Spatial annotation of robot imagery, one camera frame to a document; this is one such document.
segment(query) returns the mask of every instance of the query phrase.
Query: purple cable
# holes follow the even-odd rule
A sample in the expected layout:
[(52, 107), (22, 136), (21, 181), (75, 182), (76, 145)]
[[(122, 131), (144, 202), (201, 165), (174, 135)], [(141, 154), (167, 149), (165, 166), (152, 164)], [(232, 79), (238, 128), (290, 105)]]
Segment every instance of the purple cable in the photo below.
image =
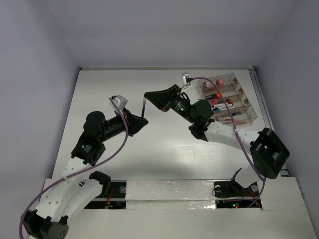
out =
[[(97, 167), (99, 167), (100, 165), (102, 165), (102, 164), (104, 164), (104, 163), (110, 161), (112, 158), (114, 158), (114, 157), (123, 149), (124, 145), (126, 144), (126, 141), (128, 140), (128, 136), (129, 136), (129, 128), (128, 128), (128, 125), (127, 125), (127, 123), (126, 123), (126, 120), (125, 120), (125, 118), (124, 118), (124, 116), (123, 116), (121, 110), (116, 106), (116, 104), (113, 102), (113, 100), (112, 100), (111, 97), (109, 97), (109, 100), (111, 101), (111, 104), (115, 107), (116, 111), (119, 113), (119, 115), (120, 115), (120, 117), (121, 117), (121, 119), (122, 119), (122, 121), (123, 121), (123, 123), (124, 123), (126, 135), (125, 135), (125, 138), (124, 138), (124, 141), (123, 141), (122, 145), (119, 147), (118, 150), (116, 150), (115, 153), (113, 153), (110, 157), (108, 157), (108, 158), (105, 159), (104, 161), (102, 161), (102, 162), (100, 162), (100, 163), (98, 163), (98, 164), (96, 164), (96, 165), (94, 165), (94, 166), (92, 166), (92, 167), (89, 167), (89, 168), (86, 168), (86, 169), (82, 169), (82, 170), (80, 170), (80, 171), (78, 171), (78, 172), (72, 173), (72, 174), (66, 176), (67, 178), (72, 178), (72, 177), (74, 177), (74, 176), (76, 176), (76, 175), (79, 175), (79, 174), (81, 174), (81, 173), (84, 173), (84, 172), (87, 172), (87, 171), (92, 170), (92, 169), (94, 169), (94, 168), (97, 168)], [(23, 214), (22, 214), (22, 216), (21, 216), (20, 223), (19, 223), (19, 237), (20, 237), (20, 239), (24, 239), (23, 234), (22, 234), (22, 226), (23, 226), (24, 217), (25, 217), (26, 213), (28, 212), (28, 210), (31, 208), (31, 206), (32, 206), (46, 191), (48, 191), (49, 189), (53, 188), (54, 186), (58, 185), (60, 182), (63, 182), (63, 181), (64, 181), (64, 178), (61, 178), (61, 179), (57, 180), (56, 182), (52, 183), (52, 184), (51, 184), (50, 186), (48, 186), (47, 188), (43, 189), (43, 191), (40, 192), (40, 193), (30, 202), (30, 204), (26, 207), (26, 209), (24, 210), (24, 212), (23, 212)]]
[(240, 136), (239, 136), (239, 134), (238, 134), (238, 132), (237, 132), (237, 127), (236, 127), (235, 119), (234, 119), (234, 117), (233, 117), (233, 115), (232, 115), (232, 113), (231, 113), (231, 111), (230, 111), (230, 109), (229, 109), (229, 107), (228, 107), (227, 102), (225, 101), (225, 99), (224, 99), (222, 93), (220, 92), (219, 88), (215, 85), (215, 83), (214, 83), (211, 79), (209, 79), (209, 78), (207, 78), (207, 77), (193, 77), (193, 80), (199, 80), (199, 79), (203, 79), (203, 80), (209, 81), (209, 82), (214, 86), (214, 88), (216, 89), (216, 91), (220, 94), (220, 97), (221, 97), (221, 99), (223, 100), (223, 102), (224, 102), (224, 104), (225, 104), (225, 106), (226, 106), (226, 108), (227, 108), (227, 111), (228, 111), (228, 113), (229, 113), (229, 115), (230, 115), (231, 121), (232, 121), (232, 123), (233, 123), (234, 131), (235, 131), (235, 135), (236, 135), (236, 137), (237, 137), (237, 139), (238, 139), (238, 142), (239, 142), (239, 144), (240, 144), (240, 147), (241, 147), (241, 149), (243, 150), (244, 155), (246, 156), (246, 158), (247, 158), (247, 160), (248, 160), (250, 166), (253, 168), (253, 170), (255, 171), (255, 173), (257, 174), (257, 176), (259, 177), (259, 179), (263, 182), (263, 186), (262, 186), (262, 189), (260, 190), (259, 195), (256, 197), (256, 199), (254, 200), (254, 202), (248, 206), (248, 208), (249, 208), (249, 207), (251, 207), (252, 205), (254, 205), (254, 203), (256, 203), (256, 202), (260, 199), (260, 196), (261, 196), (262, 192), (264, 191), (264, 187), (265, 187), (265, 183), (266, 183), (266, 178), (263, 178), (263, 177), (260, 175), (260, 173), (258, 172), (258, 170), (256, 169), (256, 167), (254, 166), (253, 162), (252, 162), (251, 159), (249, 158), (249, 155), (248, 155), (248, 153), (247, 153), (247, 151), (246, 151), (246, 149), (245, 149), (245, 146), (244, 146), (243, 142), (241, 141), (241, 138), (240, 138)]

